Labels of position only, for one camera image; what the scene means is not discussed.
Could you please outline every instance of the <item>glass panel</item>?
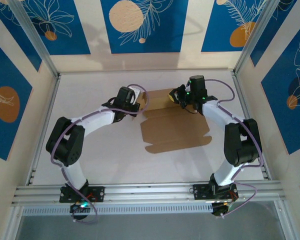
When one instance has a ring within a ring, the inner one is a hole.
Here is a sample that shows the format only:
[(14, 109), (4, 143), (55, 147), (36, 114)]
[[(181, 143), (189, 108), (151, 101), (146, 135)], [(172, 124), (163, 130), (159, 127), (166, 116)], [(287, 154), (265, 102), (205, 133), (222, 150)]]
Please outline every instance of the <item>glass panel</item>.
[(282, 240), (285, 237), (275, 205), (269, 201), (250, 202), (224, 219), (208, 213), (100, 215), (98, 223), (85, 225), (73, 223), (69, 216), (24, 216), (16, 239)]

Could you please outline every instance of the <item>white platform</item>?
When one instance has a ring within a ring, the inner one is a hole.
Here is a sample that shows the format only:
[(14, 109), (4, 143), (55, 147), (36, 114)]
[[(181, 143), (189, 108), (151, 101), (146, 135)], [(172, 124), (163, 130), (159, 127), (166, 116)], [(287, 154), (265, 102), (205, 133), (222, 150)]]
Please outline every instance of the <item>white platform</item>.
[[(204, 75), (205, 79), (219, 79), (234, 83), (229, 70), (166, 70), (124, 71), (66, 74), (60, 85), (49, 120), (41, 155), (36, 168), (34, 185), (61, 185), (65, 181), (60, 169), (50, 163), (45, 150), (49, 135), (58, 118), (83, 116), (97, 109), (111, 97), (115, 97), (122, 86), (140, 84), (148, 91), (176, 88), (185, 84), (190, 76)], [(218, 99), (232, 96), (222, 84), (207, 82), (208, 94)], [(243, 116), (238, 97), (224, 104), (230, 111)], [(151, 154), (145, 150), (139, 115), (134, 120), (126, 116), (121, 122), (105, 126), (84, 139), (81, 167), (90, 184), (173, 183), (208, 181), (225, 156), (224, 132), (209, 119), (212, 136), (210, 144), (165, 153)], [(259, 168), (246, 169), (237, 180), (261, 180)]]

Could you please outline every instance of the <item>aluminum frame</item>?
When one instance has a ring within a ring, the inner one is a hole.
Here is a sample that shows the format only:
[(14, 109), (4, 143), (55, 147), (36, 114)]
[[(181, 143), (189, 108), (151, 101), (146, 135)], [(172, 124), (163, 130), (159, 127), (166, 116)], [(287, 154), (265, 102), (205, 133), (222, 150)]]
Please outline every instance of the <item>aluminum frame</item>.
[[(238, 73), (240, 68), (249, 57), (252, 49), (259, 40), (261, 33), (266, 27), (271, 15), (278, 5), (280, 0), (268, 1), (261, 13), (258, 20), (258, 24), (253, 30), (251, 37), (249, 38), (246, 46), (244, 47), (242, 54), (232, 71), (233, 81), (240, 99), (240, 103), (246, 118), (251, 116), (251, 110), (249, 105), (245, 101), (245, 94), (240, 85), (240, 79)], [(35, 31), (30, 19), (28, 18), (25, 10), (22, 8), (21, 3), (18, 0), (8, 0), (9, 6), (12, 12), (15, 14), (16, 19), (20, 22), (24, 32), (30, 39), (31, 43), (39, 53), (40, 57), (47, 64), (53, 75), (60, 76), (55, 65), (53, 64), (50, 55), (40, 39), (38, 33)], [(1, 237), (4, 240), (14, 240), (19, 228), (21, 215), (26, 206), (65, 206), (65, 203), (59, 203), (60, 187), (61, 185), (31, 185), (31, 179), (34, 177), (36, 166), (38, 164), (39, 156), (41, 153), (43, 141), (46, 135), (46, 130), (52, 108), (54, 105), (55, 97), (58, 91), (60, 79), (56, 80), (55, 86), (52, 91), (52, 97), (48, 105), (46, 118), (42, 127), (41, 135), (37, 143), (37, 149), (31, 164), (31, 168), (28, 174), (26, 185), (19, 186), (16, 189), (15, 196), (13, 198), (9, 220), (6, 225), (6, 231)], [(244, 181), (243, 183), (252, 184), (258, 189), (258, 193), (253, 201), (274, 201), (278, 216), (280, 218), (284, 235), (287, 239), (300, 239), (294, 223), (291, 221), (289, 214), (289, 208), (286, 203), (285, 194), (282, 189), (281, 183), (272, 179), (271, 173), (265, 162), (264, 169), (266, 173), (265, 180), (259, 181)], [(200, 201), (194, 200), (194, 195), (190, 193), (190, 188), (193, 184), (198, 182), (181, 182), (181, 183), (158, 183), (158, 184), (116, 184), (116, 185), (105, 185), (105, 196), (104, 203), (98, 203), (98, 205), (140, 205), (140, 204), (178, 204), (186, 203), (192, 204), (194, 202), (199, 203)], [(253, 190), (238, 186), (239, 202), (245, 201), (254, 192)], [(214, 202), (201, 200), (202, 203)]]

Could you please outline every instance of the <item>cardboard flap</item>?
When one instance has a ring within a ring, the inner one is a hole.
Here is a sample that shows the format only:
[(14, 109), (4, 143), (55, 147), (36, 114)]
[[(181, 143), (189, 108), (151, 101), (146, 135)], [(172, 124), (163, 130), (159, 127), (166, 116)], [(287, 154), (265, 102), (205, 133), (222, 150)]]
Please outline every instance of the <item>cardboard flap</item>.
[(145, 150), (151, 154), (159, 154), (180, 149), (190, 149), (207, 145), (211, 142), (211, 136), (202, 136), (198, 138), (182, 139), (178, 141), (170, 141), (155, 145), (146, 146)]
[(200, 138), (209, 132), (206, 118), (200, 114), (157, 114), (141, 123), (143, 141), (149, 144)]
[(152, 154), (203, 146), (212, 140), (211, 136), (205, 136), (210, 131), (206, 118), (173, 103), (168, 97), (171, 90), (150, 91), (149, 99), (145, 94), (138, 98), (140, 108), (149, 101), (141, 132), (143, 141), (152, 144), (145, 147)]
[[(150, 98), (149, 106), (147, 108), (147, 111), (150, 110), (157, 110), (157, 109), (165, 109), (165, 108), (173, 108), (178, 106), (174, 102), (170, 100), (168, 97), (168, 94), (171, 92), (172, 88), (169, 89), (163, 89), (163, 90), (156, 90), (156, 91), (149, 91), (148, 95)], [(147, 95), (143, 92), (139, 95), (139, 97), (136, 100), (138, 103), (140, 103), (139, 110), (142, 110), (146, 106)]]
[(182, 114), (189, 114), (187, 111), (182, 109), (180, 106), (174, 106), (169, 108), (162, 108), (157, 110), (150, 110), (145, 111), (143, 115), (147, 118), (159, 118), (164, 116), (175, 116), (175, 115), (182, 115)]

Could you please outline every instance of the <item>wire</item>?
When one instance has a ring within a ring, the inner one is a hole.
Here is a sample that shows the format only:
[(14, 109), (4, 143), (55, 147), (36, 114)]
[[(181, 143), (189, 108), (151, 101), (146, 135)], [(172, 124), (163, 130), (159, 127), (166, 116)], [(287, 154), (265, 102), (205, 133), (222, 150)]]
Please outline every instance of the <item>wire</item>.
[[(147, 100), (150, 99), (147, 90), (146, 90), (143, 86), (140, 86), (140, 85), (138, 85), (138, 84), (130, 84), (130, 85), (128, 85), (127, 87), (131, 87), (131, 86), (135, 86), (135, 87), (138, 87), (138, 88), (142, 89), (142, 90), (145, 92), (145, 94), (146, 94), (146, 99), (147, 99)], [(92, 117), (92, 116), (94, 116), (94, 115), (96, 115), (96, 114), (100, 114), (100, 113), (104, 113), (104, 112), (109, 112), (109, 111), (118, 111), (118, 112), (122, 112), (122, 113), (125, 113), (125, 114), (142, 114), (144, 111), (147, 110), (148, 106), (149, 106), (149, 101), (146, 102), (144, 109), (142, 109), (141, 111), (138, 111), (138, 112), (126, 111), (126, 110), (122, 110), (122, 109), (119, 109), (119, 108), (105, 108), (105, 109), (102, 109), (102, 110), (97, 110), (97, 111), (91, 112), (91, 113), (85, 115), (84, 117), (82, 117), (81, 119), (78, 119), (78, 120), (72, 122), (72, 123), (71, 123), (71, 124), (70, 124), (70, 125), (69, 125), (62, 133), (61, 133), (61, 135), (59, 136), (58, 140), (56, 141), (56, 143), (55, 143), (55, 145), (54, 145), (54, 147), (53, 147), (53, 149), (52, 149), (50, 161), (51, 161), (52, 164), (57, 165), (58, 167), (61, 168), (61, 172), (62, 172), (62, 175), (63, 175), (63, 177), (64, 177), (66, 183), (67, 183), (67, 184), (68, 184), (68, 185), (69, 185), (69, 186), (70, 186), (70, 187), (71, 187), (71, 188), (72, 188), (72, 189), (73, 189), (73, 190), (74, 190), (81, 198), (83, 198), (83, 199), (84, 199), (84, 200), (85, 200), (85, 201), (93, 208), (93, 210), (94, 210), (94, 212), (95, 212), (95, 217), (94, 217), (94, 219), (91, 220), (91, 221), (78, 221), (78, 220), (76, 220), (76, 219), (73, 219), (74, 222), (81, 223), (81, 224), (92, 224), (92, 223), (97, 222), (97, 220), (98, 220), (98, 214), (97, 214), (97, 209), (96, 209), (95, 205), (93, 205), (92, 202), (91, 202), (86, 196), (84, 196), (78, 189), (76, 189), (75, 186), (70, 182), (70, 180), (69, 180), (69, 178), (68, 178), (68, 176), (67, 176), (67, 174), (66, 174), (66, 172), (65, 172), (65, 169), (64, 169), (65, 166), (64, 166), (62, 163), (58, 163), (58, 162), (56, 162), (56, 161), (54, 160), (54, 156), (55, 156), (56, 150), (57, 150), (57, 148), (58, 148), (58, 146), (59, 146), (61, 140), (64, 138), (64, 136), (66, 135), (66, 133), (67, 133), (73, 126), (75, 126), (76, 124), (78, 124), (78, 123), (82, 122), (83, 120), (88, 119), (88, 118), (90, 118), (90, 117)]]
[(192, 111), (188, 110), (186, 107), (185, 107), (184, 109), (185, 109), (188, 113), (190, 113), (190, 114), (197, 114), (197, 113), (198, 113), (198, 111), (192, 112)]
[[(258, 154), (259, 154), (259, 159), (260, 159), (259, 164), (258, 164), (258, 165), (243, 165), (243, 166), (242, 166), (240, 169), (238, 169), (238, 170), (235, 172), (235, 174), (232, 176), (231, 181), (234, 181), (235, 178), (239, 175), (239, 173), (240, 173), (244, 168), (259, 168), (259, 167), (262, 167), (262, 166), (264, 165), (264, 163), (265, 163), (265, 160), (264, 160), (264, 157), (263, 157), (263, 155), (262, 155), (261, 148), (260, 148), (260, 146), (259, 146), (259, 144), (258, 144), (256, 138), (253, 136), (253, 134), (252, 134), (251, 131), (247, 128), (247, 126), (246, 126), (242, 121), (240, 121), (237, 117), (233, 116), (233, 114), (232, 114), (231, 112), (229, 112), (228, 110), (226, 110), (225, 108), (223, 108), (223, 107), (220, 105), (220, 103), (223, 103), (223, 102), (231, 102), (232, 100), (235, 99), (236, 94), (235, 94), (234, 89), (233, 89), (229, 84), (227, 84), (226, 82), (221, 81), (221, 80), (218, 80), (218, 79), (206, 79), (205, 81), (206, 81), (206, 82), (218, 82), (218, 83), (221, 83), (221, 84), (227, 86), (227, 87), (231, 90), (231, 92), (232, 92), (232, 98), (230, 98), (230, 99), (222, 99), (222, 100), (219, 100), (219, 101), (217, 102), (216, 105), (217, 105), (217, 107), (218, 107), (219, 109), (221, 109), (223, 112), (225, 112), (227, 115), (229, 115), (232, 119), (236, 120), (236, 121), (244, 128), (244, 130), (248, 133), (249, 137), (252, 139), (252, 142), (253, 142), (253, 144), (255, 145), (256, 150), (257, 150), (257, 152), (258, 152)], [(237, 181), (234, 181), (233, 183), (235, 183), (235, 184), (237, 184), (237, 185), (242, 185), (242, 186), (246, 186), (246, 187), (252, 188), (252, 189), (254, 190), (254, 194), (253, 194), (251, 197), (249, 197), (244, 203), (242, 203), (241, 205), (239, 205), (237, 208), (235, 208), (235, 209), (233, 209), (232, 211), (227, 212), (226, 214), (223, 214), (223, 215), (221, 215), (221, 216), (219, 216), (219, 217), (217, 217), (217, 218), (224, 218), (225, 216), (227, 216), (227, 215), (233, 213), (234, 211), (238, 210), (239, 208), (243, 207), (243, 206), (246, 205), (248, 202), (250, 202), (250, 201), (256, 196), (256, 194), (257, 194), (257, 188), (254, 187), (254, 186), (252, 186), (252, 185), (245, 184), (245, 183), (240, 183), (240, 182), (237, 182)]]
[(108, 100), (108, 103), (111, 103), (115, 98), (116, 98), (115, 96), (112, 97), (112, 98), (110, 98), (110, 99)]
[(249, 197), (246, 201), (244, 201), (241, 205), (237, 206), (235, 209), (225, 213), (225, 214), (222, 214), (221, 216), (217, 216), (217, 218), (224, 218), (225, 216), (233, 213), (234, 211), (238, 210), (239, 208), (243, 207), (244, 205), (246, 205), (248, 202), (250, 202), (257, 194), (257, 188), (255, 186), (252, 186), (252, 185), (249, 185), (249, 184), (246, 184), (246, 183), (240, 183), (240, 182), (237, 182), (237, 181), (234, 181), (233, 182), (234, 184), (237, 184), (237, 185), (242, 185), (242, 186), (245, 186), (245, 187), (249, 187), (249, 188), (252, 188), (254, 190), (254, 193), (252, 194), (251, 197)]

